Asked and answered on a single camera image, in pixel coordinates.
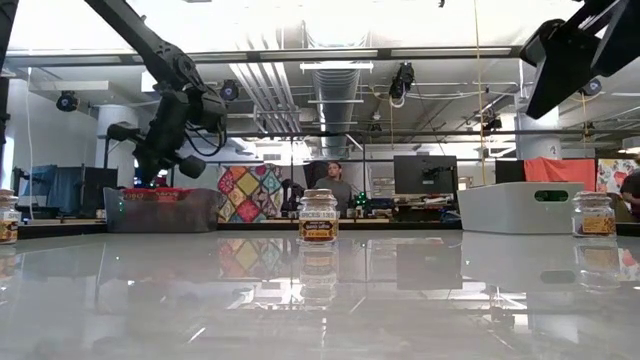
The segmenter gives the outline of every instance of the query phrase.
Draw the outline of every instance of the white storage bin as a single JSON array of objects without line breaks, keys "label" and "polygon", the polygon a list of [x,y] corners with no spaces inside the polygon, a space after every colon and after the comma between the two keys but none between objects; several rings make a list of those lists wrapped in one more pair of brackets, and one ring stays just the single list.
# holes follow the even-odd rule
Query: white storage bin
[{"label": "white storage bin", "polygon": [[[517,182],[458,191],[462,228],[504,234],[571,234],[571,199],[583,183]],[[537,192],[565,191],[567,201],[538,201]]]}]

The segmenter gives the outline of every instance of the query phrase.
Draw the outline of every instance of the white column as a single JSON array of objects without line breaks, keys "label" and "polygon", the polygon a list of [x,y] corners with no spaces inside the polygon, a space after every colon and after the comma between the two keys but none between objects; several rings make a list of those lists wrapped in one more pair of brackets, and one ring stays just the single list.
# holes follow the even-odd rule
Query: white column
[{"label": "white column", "polygon": [[[100,107],[98,114],[98,131],[97,136],[107,135],[109,125],[126,121],[136,127],[138,124],[138,115],[135,110],[122,105],[105,105]],[[96,144],[96,167],[104,165],[104,139],[98,139]],[[128,141],[118,143],[115,140],[109,141],[109,148],[113,148],[109,153],[110,169],[118,169],[118,186],[133,187],[133,177],[135,175],[134,157],[132,155],[135,145]]]},{"label": "white column", "polygon": [[[554,108],[538,120],[518,112],[514,119],[516,130],[554,130],[560,129],[560,111]],[[562,159],[560,135],[517,135],[516,154],[519,160],[546,157]]]}]

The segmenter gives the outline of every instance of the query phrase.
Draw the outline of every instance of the man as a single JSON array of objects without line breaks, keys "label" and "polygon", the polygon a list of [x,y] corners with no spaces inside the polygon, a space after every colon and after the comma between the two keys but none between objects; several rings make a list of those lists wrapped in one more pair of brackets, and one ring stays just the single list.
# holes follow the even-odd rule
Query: man
[{"label": "man", "polygon": [[[636,164],[640,165],[640,156],[636,158]],[[631,204],[631,214],[640,219],[640,169],[634,170],[624,179],[620,195],[624,201]]]},{"label": "man", "polygon": [[351,199],[351,185],[342,181],[342,165],[337,161],[330,161],[328,170],[329,176],[318,180],[314,188],[331,190],[333,196],[338,200],[336,210],[340,211],[340,215],[344,217]]}]

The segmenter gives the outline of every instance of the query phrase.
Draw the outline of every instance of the monitor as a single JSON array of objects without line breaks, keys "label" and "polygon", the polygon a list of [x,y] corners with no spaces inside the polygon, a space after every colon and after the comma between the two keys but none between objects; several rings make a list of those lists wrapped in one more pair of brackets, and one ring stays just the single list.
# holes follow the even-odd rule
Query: monitor
[{"label": "monitor", "polygon": [[394,156],[396,194],[454,194],[458,185],[455,156]]}]

